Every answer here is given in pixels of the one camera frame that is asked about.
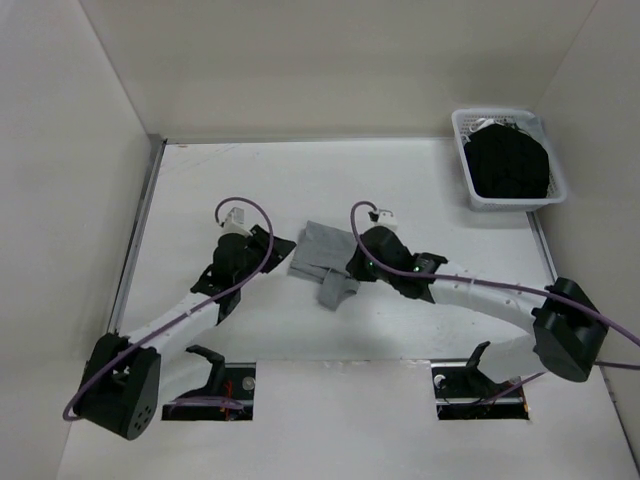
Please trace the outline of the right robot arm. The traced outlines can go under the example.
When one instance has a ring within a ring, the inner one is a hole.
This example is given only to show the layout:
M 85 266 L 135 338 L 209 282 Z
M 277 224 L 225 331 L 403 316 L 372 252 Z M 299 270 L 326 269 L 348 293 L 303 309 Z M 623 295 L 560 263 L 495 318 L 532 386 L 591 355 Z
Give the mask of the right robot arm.
M 560 278 L 536 290 L 482 281 L 443 256 L 410 252 L 384 226 L 356 242 L 347 264 L 356 280 L 382 281 L 408 299 L 468 309 L 520 329 L 512 340 L 478 345 L 463 373 L 471 393 L 487 395 L 504 380 L 540 372 L 576 383 L 589 378 L 608 328 L 575 282 Z

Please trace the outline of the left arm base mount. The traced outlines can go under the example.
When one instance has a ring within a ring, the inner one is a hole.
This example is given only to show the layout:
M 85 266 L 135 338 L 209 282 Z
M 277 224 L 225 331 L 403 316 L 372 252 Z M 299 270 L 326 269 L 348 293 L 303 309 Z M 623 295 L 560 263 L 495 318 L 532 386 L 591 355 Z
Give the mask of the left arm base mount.
M 161 373 L 158 407 L 164 421 L 250 421 L 257 365 L 229 363 L 208 348 L 193 345 Z

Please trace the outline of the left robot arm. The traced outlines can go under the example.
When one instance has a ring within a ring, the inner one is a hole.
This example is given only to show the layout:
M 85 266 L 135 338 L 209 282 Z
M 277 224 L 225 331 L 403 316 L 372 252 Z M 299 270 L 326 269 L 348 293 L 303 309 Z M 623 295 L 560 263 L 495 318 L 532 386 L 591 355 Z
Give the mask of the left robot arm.
M 260 226 L 222 234 L 211 263 L 178 304 L 131 333 L 96 342 L 64 419 L 134 440 L 156 415 L 225 420 L 246 413 L 249 403 L 235 398 L 225 357 L 196 339 L 230 316 L 249 279 L 270 273 L 295 247 Z

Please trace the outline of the grey tank top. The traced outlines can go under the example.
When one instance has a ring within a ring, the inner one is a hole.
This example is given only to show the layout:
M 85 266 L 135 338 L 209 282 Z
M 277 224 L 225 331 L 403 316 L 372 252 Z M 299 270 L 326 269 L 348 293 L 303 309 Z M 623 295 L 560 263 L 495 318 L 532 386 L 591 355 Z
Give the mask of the grey tank top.
M 343 300 L 357 293 L 360 286 L 346 270 L 355 250 L 352 233 L 308 221 L 300 232 L 288 274 L 319 284 L 318 303 L 336 311 Z

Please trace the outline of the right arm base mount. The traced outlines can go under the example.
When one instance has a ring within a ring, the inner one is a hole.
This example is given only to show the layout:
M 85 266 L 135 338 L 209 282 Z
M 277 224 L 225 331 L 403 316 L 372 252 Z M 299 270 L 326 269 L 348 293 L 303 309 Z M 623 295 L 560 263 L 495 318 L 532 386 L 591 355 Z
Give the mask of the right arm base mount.
M 495 383 L 479 370 L 489 341 L 480 343 L 465 363 L 431 365 L 436 415 L 441 421 L 528 420 L 521 387 L 493 400 L 518 380 Z

